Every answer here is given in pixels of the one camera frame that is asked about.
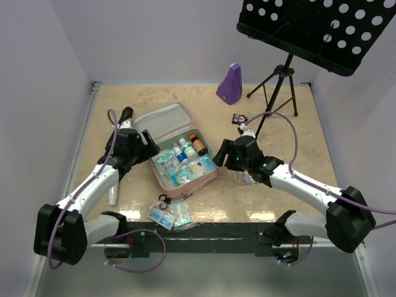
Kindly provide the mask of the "white blue small bottle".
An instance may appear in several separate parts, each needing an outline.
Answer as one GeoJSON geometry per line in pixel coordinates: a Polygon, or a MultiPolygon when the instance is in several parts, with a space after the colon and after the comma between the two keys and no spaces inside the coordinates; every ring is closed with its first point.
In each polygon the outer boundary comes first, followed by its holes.
{"type": "Polygon", "coordinates": [[[178,161],[180,162],[180,164],[182,165],[186,165],[188,164],[188,158],[185,155],[185,153],[180,149],[179,145],[177,144],[173,144],[172,146],[172,151],[174,152],[176,158],[178,159],[178,161]]]}

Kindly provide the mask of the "large blue packet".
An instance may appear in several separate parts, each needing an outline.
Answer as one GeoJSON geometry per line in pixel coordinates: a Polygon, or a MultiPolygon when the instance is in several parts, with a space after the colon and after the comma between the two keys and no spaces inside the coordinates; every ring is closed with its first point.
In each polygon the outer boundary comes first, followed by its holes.
{"type": "Polygon", "coordinates": [[[176,187],[190,183],[203,175],[213,171],[215,165],[212,160],[204,155],[187,165],[183,166],[172,178],[172,182],[176,187]]]}

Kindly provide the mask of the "black handled scissors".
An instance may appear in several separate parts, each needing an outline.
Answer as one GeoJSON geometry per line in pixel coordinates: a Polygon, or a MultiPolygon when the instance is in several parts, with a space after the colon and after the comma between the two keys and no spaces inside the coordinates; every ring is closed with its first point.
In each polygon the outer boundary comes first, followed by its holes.
{"type": "Polygon", "coordinates": [[[168,197],[166,194],[160,194],[158,196],[158,201],[159,201],[159,208],[162,210],[166,210],[168,208],[168,205],[171,203],[171,198],[168,197]]]}

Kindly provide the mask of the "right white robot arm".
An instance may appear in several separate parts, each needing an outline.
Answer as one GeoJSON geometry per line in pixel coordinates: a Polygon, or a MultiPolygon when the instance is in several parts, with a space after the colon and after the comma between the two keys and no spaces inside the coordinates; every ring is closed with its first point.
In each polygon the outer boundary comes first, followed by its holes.
{"type": "Polygon", "coordinates": [[[351,254],[376,226],[360,190],[326,186],[299,174],[283,160],[264,155],[251,136],[225,139],[213,162],[229,170],[245,171],[254,181],[284,191],[318,211],[317,215],[291,211],[278,219],[275,234],[283,243],[297,236],[325,238],[351,254]]]}

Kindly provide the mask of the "white green bottle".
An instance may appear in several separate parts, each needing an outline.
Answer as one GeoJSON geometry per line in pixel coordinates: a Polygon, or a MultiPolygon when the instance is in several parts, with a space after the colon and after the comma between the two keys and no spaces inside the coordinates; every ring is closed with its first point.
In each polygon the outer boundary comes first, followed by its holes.
{"type": "Polygon", "coordinates": [[[188,160],[193,160],[197,157],[197,152],[194,150],[191,143],[187,142],[185,138],[180,138],[178,142],[182,152],[187,156],[188,160]]]}

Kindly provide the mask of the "brown medicine bottle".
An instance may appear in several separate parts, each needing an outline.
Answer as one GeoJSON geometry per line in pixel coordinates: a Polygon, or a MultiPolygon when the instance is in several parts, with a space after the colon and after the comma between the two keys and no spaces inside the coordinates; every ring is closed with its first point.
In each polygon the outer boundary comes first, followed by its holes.
{"type": "Polygon", "coordinates": [[[208,148],[205,144],[195,135],[191,134],[189,136],[191,144],[194,150],[197,152],[198,156],[203,156],[208,152],[208,148]]]}

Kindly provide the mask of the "pink medicine kit case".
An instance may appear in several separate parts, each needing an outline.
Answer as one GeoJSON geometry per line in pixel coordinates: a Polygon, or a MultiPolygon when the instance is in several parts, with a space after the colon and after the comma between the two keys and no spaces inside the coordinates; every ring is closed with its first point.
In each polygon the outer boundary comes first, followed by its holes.
{"type": "Polygon", "coordinates": [[[133,127],[139,132],[149,132],[160,148],[150,164],[163,193],[170,198],[194,194],[219,174],[219,168],[212,161],[214,149],[193,124],[191,113],[180,103],[132,120],[133,127]]]}

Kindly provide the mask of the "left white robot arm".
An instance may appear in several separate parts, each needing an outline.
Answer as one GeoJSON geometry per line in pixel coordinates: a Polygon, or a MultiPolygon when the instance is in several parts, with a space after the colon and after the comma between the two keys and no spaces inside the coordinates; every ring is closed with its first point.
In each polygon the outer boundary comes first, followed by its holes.
{"type": "Polygon", "coordinates": [[[122,128],[112,133],[104,155],[86,180],[56,205],[45,204],[39,209],[34,253],[75,265],[93,244],[106,238],[123,242],[128,236],[124,215],[105,211],[89,222],[86,216],[133,166],[158,155],[159,151],[147,130],[122,128]]]}

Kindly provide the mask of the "teal topped zip bag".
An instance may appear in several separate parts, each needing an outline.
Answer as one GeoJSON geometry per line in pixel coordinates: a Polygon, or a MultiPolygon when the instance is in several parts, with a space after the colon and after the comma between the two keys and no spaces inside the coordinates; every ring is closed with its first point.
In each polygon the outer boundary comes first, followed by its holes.
{"type": "Polygon", "coordinates": [[[172,150],[159,154],[156,162],[168,178],[171,178],[182,169],[182,164],[180,164],[172,150]]]}

